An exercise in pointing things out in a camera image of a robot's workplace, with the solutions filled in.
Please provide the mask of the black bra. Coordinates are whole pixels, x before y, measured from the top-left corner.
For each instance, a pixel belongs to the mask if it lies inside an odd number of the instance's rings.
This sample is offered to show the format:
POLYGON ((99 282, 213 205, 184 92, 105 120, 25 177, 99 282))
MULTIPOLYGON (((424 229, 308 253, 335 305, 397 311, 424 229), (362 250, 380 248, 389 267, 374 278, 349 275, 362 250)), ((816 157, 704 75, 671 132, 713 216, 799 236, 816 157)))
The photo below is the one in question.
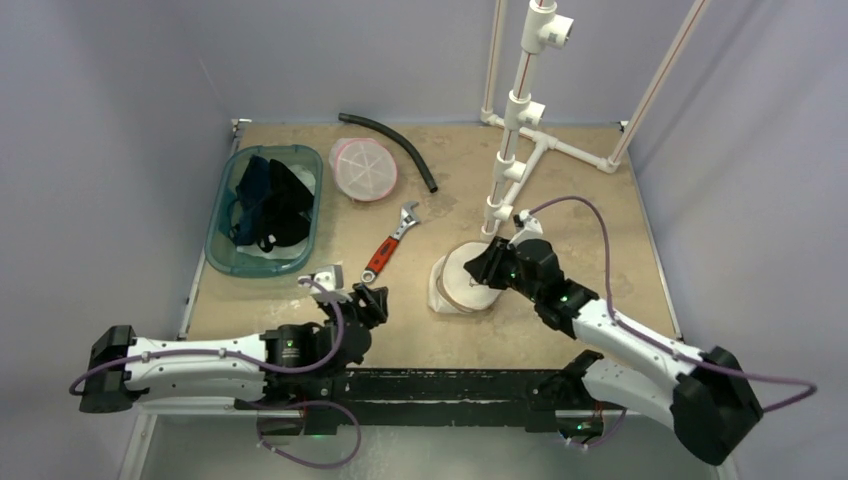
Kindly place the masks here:
POLYGON ((309 236, 314 193, 310 193, 287 164, 271 159, 271 194, 263 203, 257 246, 270 252, 274 246, 291 246, 309 236))

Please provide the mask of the teal plastic bin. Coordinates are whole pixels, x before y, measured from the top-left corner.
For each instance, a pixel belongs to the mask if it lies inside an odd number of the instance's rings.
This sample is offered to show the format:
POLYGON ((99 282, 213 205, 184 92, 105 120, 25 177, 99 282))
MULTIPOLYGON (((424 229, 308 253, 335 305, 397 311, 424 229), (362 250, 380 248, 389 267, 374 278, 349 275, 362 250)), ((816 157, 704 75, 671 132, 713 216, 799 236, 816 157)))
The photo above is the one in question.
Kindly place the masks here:
POLYGON ((300 270, 316 242, 323 162, 304 145, 253 146, 225 165, 205 255, 217 271, 270 278, 300 270))

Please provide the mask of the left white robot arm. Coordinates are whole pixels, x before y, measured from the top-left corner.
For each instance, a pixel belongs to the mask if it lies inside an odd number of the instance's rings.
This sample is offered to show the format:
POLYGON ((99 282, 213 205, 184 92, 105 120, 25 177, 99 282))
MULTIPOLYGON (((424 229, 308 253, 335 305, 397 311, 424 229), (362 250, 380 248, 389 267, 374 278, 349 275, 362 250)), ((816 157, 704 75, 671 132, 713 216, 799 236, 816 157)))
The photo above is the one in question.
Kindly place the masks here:
POLYGON ((113 413, 164 398, 224 397, 292 405, 297 395, 360 365, 373 329, 389 317, 389 290, 356 283, 350 291, 301 276, 321 323, 286 324, 218 341, 166 341, 109 328, 91 347, 88 369, 68 391, 83 413, 113 413))

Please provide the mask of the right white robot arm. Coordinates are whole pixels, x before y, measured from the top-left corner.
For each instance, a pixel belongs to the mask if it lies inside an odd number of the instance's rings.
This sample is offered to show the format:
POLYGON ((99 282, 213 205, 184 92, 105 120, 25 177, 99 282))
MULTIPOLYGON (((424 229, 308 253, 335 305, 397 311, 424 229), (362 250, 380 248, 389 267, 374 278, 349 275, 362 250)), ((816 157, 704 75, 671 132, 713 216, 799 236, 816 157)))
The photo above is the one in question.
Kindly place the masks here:
POLYGON ((668 427, 710 465, 722 464, 764 415, 732 353, 705 352, 628 320, 568 278, 546 240, 512 246, 497 237, 464 269, 477 283, 530 300, 549 328, 603 350, 562 379, 573 406, 595 399, 634 410, 668 427))

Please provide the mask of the white cloth garment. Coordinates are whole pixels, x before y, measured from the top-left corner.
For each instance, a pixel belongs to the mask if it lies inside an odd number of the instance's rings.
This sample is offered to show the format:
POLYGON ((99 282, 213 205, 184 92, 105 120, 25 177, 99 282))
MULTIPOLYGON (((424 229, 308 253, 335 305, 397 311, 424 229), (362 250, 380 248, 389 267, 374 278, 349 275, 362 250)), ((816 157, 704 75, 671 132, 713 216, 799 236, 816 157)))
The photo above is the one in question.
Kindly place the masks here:
MULTIPOLYGON (((294 165, 291 167, 295 176, 304 183, 310 193, 315 192, 315 176, 306 167, 294 165)), ((237 246, 236 251, 252 257, 266 260, 291 261, 299 257, 307 248, 309 236, 291 246, 274 246, 270 252, 264 252, 257 245, 237 246)))

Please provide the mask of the white PVC pipe rack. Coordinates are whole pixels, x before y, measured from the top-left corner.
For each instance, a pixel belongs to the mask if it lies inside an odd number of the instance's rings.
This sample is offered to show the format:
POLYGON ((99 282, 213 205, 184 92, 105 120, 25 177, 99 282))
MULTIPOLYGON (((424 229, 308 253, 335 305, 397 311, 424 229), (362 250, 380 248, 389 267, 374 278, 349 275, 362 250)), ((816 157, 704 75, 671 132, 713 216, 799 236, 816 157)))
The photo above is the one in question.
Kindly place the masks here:
POLYGON ((508 9, 506 1, 495 3, 480 120, 485 125, 501 128, 502 138, 494 157, 492 183, 484 204, 481 240, 492 239, 500 225, 511 217, 515 200, 528 184, 545 152, 563 153, 607 174, 619 169, 627 148, 647 118, 650 108, 657 100, 661 88, 685 51, 709 5, 708 0, 695 1, 692 4, 636 110, 625 123, 618 143, 609 155, 601 157, 539 129, 546 106, 536 102, 531 94, 539 57, 547 48, 563 48, 572 34, 574 25, 572 18, 558 13, 558 4, 555 1, 527 3, 514 82, 508 91, 504 113, 495 113, 497 70, 508 9))

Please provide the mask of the red handled adjustable wrench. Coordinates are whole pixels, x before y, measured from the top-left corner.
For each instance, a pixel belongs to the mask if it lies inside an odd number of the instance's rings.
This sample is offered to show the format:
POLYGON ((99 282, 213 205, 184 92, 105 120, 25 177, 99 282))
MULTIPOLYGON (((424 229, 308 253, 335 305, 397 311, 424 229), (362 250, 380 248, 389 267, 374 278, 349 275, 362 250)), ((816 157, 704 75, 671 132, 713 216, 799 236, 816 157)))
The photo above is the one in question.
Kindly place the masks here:
POLYGON ((400 221, 396 230, 381 243, 371 256, 360 276, 362 283, 371 284, 376 280, 388 264, 406 232, 421 223, 420 216, 415 211, 418 205, 418 201, 409 201, 401 206, 400 221))

